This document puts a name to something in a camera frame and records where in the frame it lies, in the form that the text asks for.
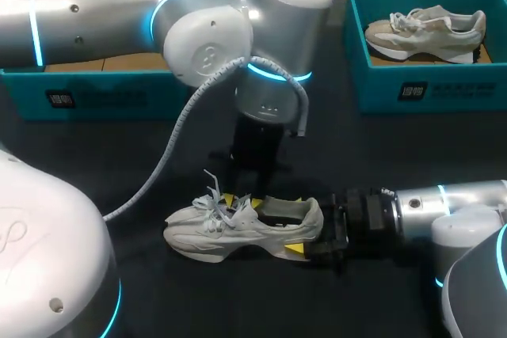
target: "glowing blue light ring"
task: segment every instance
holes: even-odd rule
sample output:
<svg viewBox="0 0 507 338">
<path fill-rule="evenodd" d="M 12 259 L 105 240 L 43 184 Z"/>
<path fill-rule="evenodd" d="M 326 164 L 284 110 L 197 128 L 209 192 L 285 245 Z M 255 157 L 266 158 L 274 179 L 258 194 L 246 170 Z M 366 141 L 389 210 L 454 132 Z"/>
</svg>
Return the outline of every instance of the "glowing blue light ring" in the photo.
<svg viewBox="0 0 507 338">
<path fill-rule="evenodd" d="M 105 338 L 109 334 L 109 330 L 111 330 L 111 327 L 114 324 L 116 317 L 118 316 L 118 311 L 120 310 L 120 303 L 121 303 L 121 282 L 120 282 L 120 289 L 118 290 L 118 301 L 116 302 L 116 308 L 114 309 L 114 314 L 111 317 L 111 321 L 109 322 L 108 327 L 105 328 L 104 332 L 102 333 L 101 336 L 99 336 L 99 338 Z"/>
<path fill-rule="evenodd" d="M 504 282 L 504 287 L 505 289 L 507 289 L 507 273 L 505 272 L 504 258 L 502 257 L 501 254 L 501 241 L 504 237 L 505 229 L 507 229 L 507 225 L 503 226 L 503 228 L 500 230 L 497 239 L 497 263 L 498 270 L 500 271 L 501 281 Z"/>
<path fill-rule="evenodd" d="M 440 189 L 440 194 L 442 195 L 442 199 L 444 200 L 444 206 L 447 208 L 447 215 L 451 215 L 451 209 L 449 208 L 449 201 L 447 199 L 447 193 L 445 192 L 445 188 L 443 185 L 438 185 Z"/>
<path fill-rule="evenodd" d="M 261 76 L 263 77 L 266 77 L 266 78 L 269 78 L 269 79 L 274 79 L 275 81 L 287 81 L 284 77 L 282 77 L 281 75 L 277 75 L 277 74 L 272 74 L 272 73 L 268 73 L 267 71 L 263 71 L 262 69 L 259 69 L 258 67 L 252 65 L 251 63 L 248 64 L 248 68 L 250 70 L 252 70 L 253 72 L 257 73 L 257 74 L 260 74 Z M 294 77 L 294 79 L 297 81 L 297 82 L 301 82 L 301 81 L 305 81 L 307 80 L 309 77 L 311 77 L 312 75 L 312 72 L 308 73 L 308 74 L 305 74 L 305 75 L 301 75 L 299 77 Z"/>
<path fill-rule="evenodd" d="M 35 1 L 34 0 L 28 1 L 29 1 L 30 27 L 32 28 L 33 49 L 35 50 L 37 66 L 43 66 L 44 64 L 42 61 L 42 51 L 40 49 L 39 29 L 37 28 Z"/>
<path fill-rule="evenodd" d="M 151 20 L 150 20 L 150 34 L 151 34 L 151 39 L 153 40 L 153 23 L 154 23 L 154 20 L 155 20 L 155 16 L 157 16 L 157 12 L 162 8 L 162 6 L 164 4 L 166 4 L 169 0 L 161 0 L 157 6 L 155 7 L 155 10 L 153 11 L 153 13 L 151 14 Z"/>
</svg>

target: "cardboard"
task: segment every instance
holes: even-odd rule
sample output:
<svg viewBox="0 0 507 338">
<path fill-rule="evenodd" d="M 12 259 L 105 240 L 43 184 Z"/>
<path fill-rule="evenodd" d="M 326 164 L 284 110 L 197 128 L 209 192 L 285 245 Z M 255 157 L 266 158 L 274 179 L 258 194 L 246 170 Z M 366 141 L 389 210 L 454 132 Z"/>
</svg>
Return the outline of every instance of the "cardboard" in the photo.
<svg viewBox="0 0 507 338">
<path fill-rule="evenodd" d="M 166 61 L 158 53 L 121 55 L 106 59 L 102 71 L 169 70 Z"/>
<path fill-rule="evenodd" d="M 104 60 L 89 61 L 87 63 L 63 63 L 60 65 L 47 65 L 46 73 L 73 73 L 80 71 L 102 71 Z"/>
<path fill-rule="evenodd" d="M 47 65 L 47 73 L 82 73 L 87 71 L 153 71 L 167 70 L 164 58 L 158 53 L 140 53 L 135 55 L 121 55 L 111 59 L 98 59 L 87 63 L 63 63 Z"/>
<path fill-rule="evenodd" d="M 372 61 L 373 66 L 405 66 L 405 65 L 435 65 L 435 64 L 449 64 L 455 65 L 454 63 L 445 62 L 434 55 L 428 55 L 425 53 L 413 55 L 409 59 L 405 61 L 394 61 L 389 59 L 388 57 L 381 56 L 377 51 L 373 49 L 369 49 L 370 60 Z M 481 44 L 479 57 L 476 63 L 492 63 L 490 55 L 486 50 L 486 46 Z"/>
</svg>

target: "screw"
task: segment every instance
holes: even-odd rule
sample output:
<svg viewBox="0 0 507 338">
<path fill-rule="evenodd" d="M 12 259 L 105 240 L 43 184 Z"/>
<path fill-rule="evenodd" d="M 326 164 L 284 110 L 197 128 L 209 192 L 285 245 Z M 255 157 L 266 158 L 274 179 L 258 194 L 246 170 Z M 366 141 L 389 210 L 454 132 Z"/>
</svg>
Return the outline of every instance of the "screw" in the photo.
<svg viewBox="0 0 507 338">
<path fill-rule="evenodd" d="M 417 209 L 418 207 L 421 206 L 421 201 L 419 199 L 411 199 L 409 201 L 409 206 L 412 207 L 413 209 Z"/>
</svg>

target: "shoelace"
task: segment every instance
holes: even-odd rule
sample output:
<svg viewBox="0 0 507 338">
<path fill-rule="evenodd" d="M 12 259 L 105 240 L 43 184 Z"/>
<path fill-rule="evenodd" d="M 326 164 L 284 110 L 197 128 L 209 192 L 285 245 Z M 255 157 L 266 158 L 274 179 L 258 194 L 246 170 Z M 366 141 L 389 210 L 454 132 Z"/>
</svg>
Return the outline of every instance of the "shoelace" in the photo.
<svg viewBox="0 0 507 338">
<path fill-rule="evenodd" d="M 424 28 L 425 23 L 414 17 L 414 14 L 420 10 L 421 8 L 412 9 L 406 16 L 400 12 L 392 13 L 390 15 L 391 27 L 396 32 L 401 32 L 408 28 Z"/>
<path fill-rule="evenodd" d="M 231 229 L 234 229 L 234 223 L 226 213 L 227 205 L 220 204 L 223 196 L 222 193 L 220 193 L 218 179 L 214 174 L 208 172 L 206 169 L 204 171 L 215 181 L 215 188 L 208 186 L 208 189 L 212 192 L 212 195 L 195 198 L 192 201 L 192 205 L 198 209 L 206 210 L 207 214 L 206 220 L 204 222 L 206 231 L 209 231 L 211 233 L 215 231 L 222 232 L 224 225 L 227 225 Z"/>
</svg>

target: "shoe sole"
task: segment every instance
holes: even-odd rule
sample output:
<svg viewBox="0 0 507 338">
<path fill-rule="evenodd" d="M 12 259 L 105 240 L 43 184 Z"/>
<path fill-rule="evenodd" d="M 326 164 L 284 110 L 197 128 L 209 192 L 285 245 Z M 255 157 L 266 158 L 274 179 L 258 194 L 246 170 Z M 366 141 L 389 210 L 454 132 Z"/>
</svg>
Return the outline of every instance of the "shoe sole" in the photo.
<svg viewBox="0 0 507 338">
<path fill-rule="evenodd" d="M 395 51 L 393 49 L 387 49 L 386 47 L 380 47 L 368 40 L 366 40 L 366 42 L 379 53 L 398 61 L 405 61 L 417 53 L 429 53 L 430 55 L 435 55 L 439 59 L 443 59 L 448 63 L 474 63 L 474 51 L 469 51 L 467 53 L 453 51 L 450 49 L 433 49 L 432 51 Z"/>
<path fill-rule="evenodd" d="M 257 247 L 263 248 L 265 251 L 270 253 L 272 256 L 277 257 L 279 259 L 285 259 L 285 260 L 292 260 L 292 261 L 308 261 L 308 259 L 305 259 L 304 256 L 301 256 L 298 253 L 294 253 L 292 251 L 289 251 L 285 248 L 285 245 L 295 244 L 295 243 L 308 243 L 315 241 L 317 237 L 307 237 L 307 238 L 300 238 L 300 239 L 292 239 L 291 241 L 285 241 L 283 244 L 269 244 L 268 242 L 262 244 L 256 244 Z M 237 247 L 234 247 L 233 249 L 226 252 L 226 249 L 224 249 L 223 255 L 217 255 L 217 254 L 211 254 L 211 253 L 188 253 L 186 251 L 183 251 L 181 249 L 174 248 L 166 239 L 167 244 L 177 253 L 186 256 L 193 260 L 203 261 L 206 263 L 220 263 L 224 261 L 229 255 L 231 255 L 236 250 L 246 247 L 248 245 L 239 245 Z"/>
</svg>

